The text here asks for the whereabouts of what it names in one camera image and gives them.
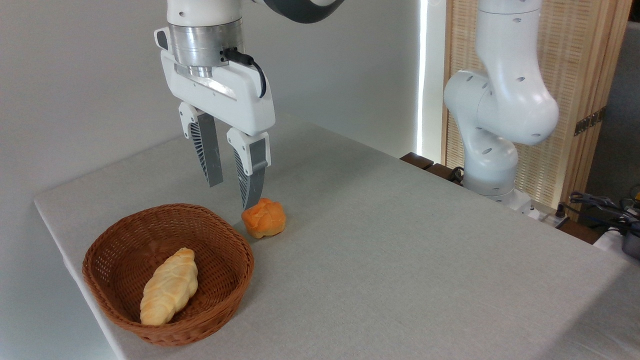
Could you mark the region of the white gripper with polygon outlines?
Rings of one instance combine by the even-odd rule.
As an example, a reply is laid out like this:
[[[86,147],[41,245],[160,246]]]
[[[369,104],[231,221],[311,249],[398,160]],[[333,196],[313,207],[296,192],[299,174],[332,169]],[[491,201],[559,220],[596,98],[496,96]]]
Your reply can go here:
[[[232,126],[226,137],[234,152],[242,207],[254,207],[272,164],[266,131],[275,124],[275,110],[263,73],[228,60],[224,53],[227,46],[242,44],[239,28],[216,35],[212,27],[163,27],[154,37],[167,86],[183,101],[178,107],[183,135],[192,140],[208,186],[224,181],[216,118]]]

